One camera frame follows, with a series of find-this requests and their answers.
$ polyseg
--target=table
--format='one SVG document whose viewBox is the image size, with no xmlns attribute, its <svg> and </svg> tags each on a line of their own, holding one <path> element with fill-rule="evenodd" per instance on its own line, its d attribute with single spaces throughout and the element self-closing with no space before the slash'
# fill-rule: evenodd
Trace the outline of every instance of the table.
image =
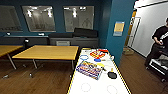
<svg viewBox="0 0 168 94">
<path fill-rule="evenodd" d="M 90 53 L 93 51 L 96 50 L 82 49 L 80 56 L 87 55 L 88 59 L 85 58 L 87 59 L 85 61 L 94 64 L 101 63 L 105 66 L 104 68 L 107 71 L 102 71 L 100 78 L 96 80 L 75 70 L 68 94 L 131 94 L 111 55 L 106 53 L 105 56 L 101 58 L 104 61 L 95 62 L 94 58 L 90 56 Z M 111 68 L 113 68 L 113 72 L 117 74 L 116 79 L 111 79 L 107 75 Z"/>
<path fill-rule="evenodd" d="M 76 58 L 78 46 L 47 46 L 35 45 L 12 58 L 33 59 L 35 68 L 37 64 L 35 59 L 56 59 L 56 60 L 72 60 L 72 69 L 74 69 L 73 60 Z"/>
<path fill-rule="evenodd" d="M 16 69 L 15 64 L 12 61 L 12 58 L 10 57 L 9 53 L 18 50 L 19 48 L 21 48 L 23 46 L 14 46 L 14 45 L 0 45 L 0 57 L 7 55 L 13 68 Z"/>
</svg>

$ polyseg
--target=floor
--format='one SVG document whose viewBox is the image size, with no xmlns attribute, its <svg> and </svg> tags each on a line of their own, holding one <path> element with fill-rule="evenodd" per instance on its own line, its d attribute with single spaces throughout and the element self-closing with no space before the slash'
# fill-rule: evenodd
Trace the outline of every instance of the floor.
<svg viewBox="0 0 168 94">
<path fill-rule="evenodd" d="M 122 55 L 119 70 L 132 94 L 168 94 L 168 82 L 144 66 L 145 58 L 134 53 Z"/>
<path fill-rule="evenodd" d="M 168 82 L 144 67 L 145 58 L 134 53 L 122 55 L 119 70 L 132 94 L 168 94 Z M 72 73 L 71 62 L 37 60 L 44 66 L 33 74 L 31 60 L 14 60 L 17 70 L 13 71 L 10 62 L 0 58 L 0 94 L 67 94 Z"/>
</svg>

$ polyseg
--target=person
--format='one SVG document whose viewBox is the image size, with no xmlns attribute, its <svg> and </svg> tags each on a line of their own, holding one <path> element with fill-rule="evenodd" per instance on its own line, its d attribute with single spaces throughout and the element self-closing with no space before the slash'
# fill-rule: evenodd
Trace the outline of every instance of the person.
<svg viewBox="0 0 168 94">
<path fill-rule="evenodd" d="M 149 63 L 151 59 L 158 59 L 161 56 L 161 52 L 163 48 L 167 48 L 168 45 L 168 18 L 166 19 L 166 25 L 159 27 L 156 29 L 152 39 L 155 43 L 152 45 L 151 51 L 146 57 L 145 66 L 149 68 Z"/>
</svg>

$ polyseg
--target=light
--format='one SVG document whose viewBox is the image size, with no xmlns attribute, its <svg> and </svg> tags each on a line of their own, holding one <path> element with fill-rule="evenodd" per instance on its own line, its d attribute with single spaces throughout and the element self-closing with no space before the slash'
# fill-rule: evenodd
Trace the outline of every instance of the light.
<svg viewBox="0 0 168 94">
<path fill-rule="evenodd" d="M 66 8 L 64 8 L 64 9 L 67 9 L 67 10 L 69 10 L 69 7 L 66 7 Z"/>
<path fill-rule="evenodd" d="M 47 11 L 47 9 L 44 9 L 43 11 Z"/>
<path fill-rule="evenodd" d="M 37 9 L 37 7 L 31 7 L 32 9 Z"/>
<path fill-rule="evenodd" d="M 28 12 L 28 16 L 31 17 L 32 14 L 31 14 L 30 10 L 27 10 L 27 12 Z"/>
<path fill-rule="evenodd" d="M 10 32 L 7 32 L 6 34 L 7 34 L 8 36 L 10 36 Z"/>
<path fill-rule="evenodd" d="M 51 10 L 48 10 L 48 16 L 52 17 Z"/>
<path fill-rule="evenodd" d="M 47 9 L 51 10 L 51 9 L 52 9 L 52 7 L 49 7 L 49 8 L 47 8 Z"/>
<path fill-rule="evenodd" d="M 86 11 L 86 7 L 79 7 L 81 11 Z"/>
<path fill-rule="evenodd" d="M 76 8 L 73 8 L 73 17 L 76 18 L 77 13 L 76 13 Z"/>
</svg>

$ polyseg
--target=box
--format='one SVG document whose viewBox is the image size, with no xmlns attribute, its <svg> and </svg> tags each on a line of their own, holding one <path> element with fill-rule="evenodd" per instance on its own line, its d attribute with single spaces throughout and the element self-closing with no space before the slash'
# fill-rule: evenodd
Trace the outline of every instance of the box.
<svg viewBox="0 0 168 94">
<path fill-rule="evenodd" d="M 96 64 L 87 62 L 87 61 L 82 61 L 77 67 L 76 70 L 86 76 L 89 76 L 93 79 L 98 80 L 101 73 L 102 73 L 102 68 L 98 68 Z"/>
<path fill-rule="evenodd" d="M 130 48 L 124 47 L 123 48 L 123 54 L 124 55 L 132 55 L 132 54 L 134 54 L 134 51 Z"/>
</svg>

